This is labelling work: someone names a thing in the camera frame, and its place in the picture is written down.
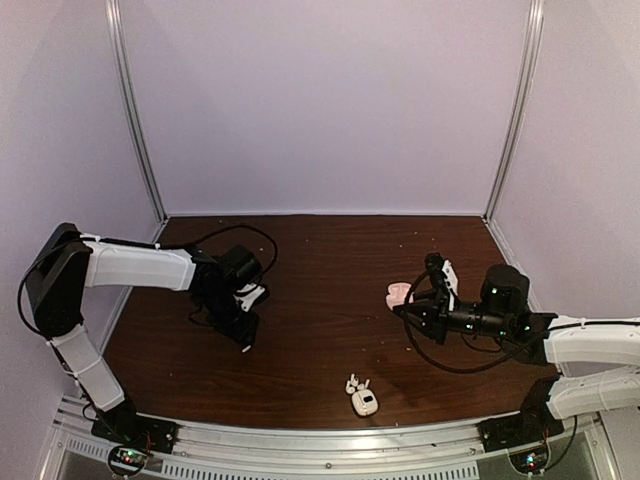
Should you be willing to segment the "pink earbud case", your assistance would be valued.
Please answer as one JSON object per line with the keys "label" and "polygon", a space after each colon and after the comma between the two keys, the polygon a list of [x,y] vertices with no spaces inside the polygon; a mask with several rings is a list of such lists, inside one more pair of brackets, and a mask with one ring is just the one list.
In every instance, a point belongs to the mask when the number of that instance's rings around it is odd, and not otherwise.
{"label": "pink earbud case", "polygon": [[387,307],[390,310],[393,310],[395,307],[402,306],[410,289],[411,284],[407,282],[389,284],[387,286],[387,293],[385,296]]}

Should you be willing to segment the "white earbud case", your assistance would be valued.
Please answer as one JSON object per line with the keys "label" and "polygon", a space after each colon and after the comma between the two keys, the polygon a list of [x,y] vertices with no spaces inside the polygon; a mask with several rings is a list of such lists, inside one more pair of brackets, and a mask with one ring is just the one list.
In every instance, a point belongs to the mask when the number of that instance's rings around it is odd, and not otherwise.
{"label": "white earbud case", "polygon": [[350,395],[351,405],[359,417],[374,415],[379,410],[379,403],[370,389],[356,390]]}

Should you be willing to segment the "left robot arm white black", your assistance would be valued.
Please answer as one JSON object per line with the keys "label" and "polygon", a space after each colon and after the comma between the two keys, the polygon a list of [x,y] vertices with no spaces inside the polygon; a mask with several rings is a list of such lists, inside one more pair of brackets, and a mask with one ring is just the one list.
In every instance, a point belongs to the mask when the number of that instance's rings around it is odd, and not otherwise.
{"label": "left robot arm white black", "polygon": [[121,443],[133,444],[143,436],[145,421],[89,335],[82,311],[86,291],[186,293],[216,332],[248,351],[260,323],[254,308],[270,295],[263,282],[266,271],[242,245],[209,255],[200,241],[138,243],[61,223],[20,280],[17,312],[87,396],[97,423]]}

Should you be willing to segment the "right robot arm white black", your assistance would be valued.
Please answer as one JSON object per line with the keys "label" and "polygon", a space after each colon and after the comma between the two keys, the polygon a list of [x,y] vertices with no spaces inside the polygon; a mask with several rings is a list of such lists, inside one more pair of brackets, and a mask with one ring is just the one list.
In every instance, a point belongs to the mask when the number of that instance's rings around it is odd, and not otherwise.
{"label": "right robot arm white black", "polygon": [[464,302],[451,263],[437,254],[411,283],[391,283],[386,304],[408,335],[420,333],[438,345],[451,333],[488,337],[503,356],[477,368],[454,368],[467,375],[510,359],[556,367],[558,374],[533,403],[513,419],[519,440],[535,440],[551,424],[581,414],[639,404],[639,320],[576,318],[534,312],[528,306],[529,279],[510,265],[491,266],[480,299]]}

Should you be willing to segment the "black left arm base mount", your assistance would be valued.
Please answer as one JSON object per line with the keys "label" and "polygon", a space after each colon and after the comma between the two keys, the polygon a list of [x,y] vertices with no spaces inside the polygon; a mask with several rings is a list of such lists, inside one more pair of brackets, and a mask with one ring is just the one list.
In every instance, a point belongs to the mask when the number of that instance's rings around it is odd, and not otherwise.
{"label": "black left arm base mount", "polygon": [[171,454],[178,426],[173,421],[146,417],[135,411],[100,412],[91,427],[94,437],[139,450]]}

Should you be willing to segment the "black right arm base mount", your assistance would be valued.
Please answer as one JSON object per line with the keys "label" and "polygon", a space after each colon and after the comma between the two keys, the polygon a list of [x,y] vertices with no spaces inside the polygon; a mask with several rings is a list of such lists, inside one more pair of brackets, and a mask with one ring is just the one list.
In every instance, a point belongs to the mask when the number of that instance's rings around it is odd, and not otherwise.
{"label": "black right arm base mount", "polygon": [[518,413],[486,419],[478,424],[486,453],[541,443],[565,431],[561,420],[544,420],[534,414]]}

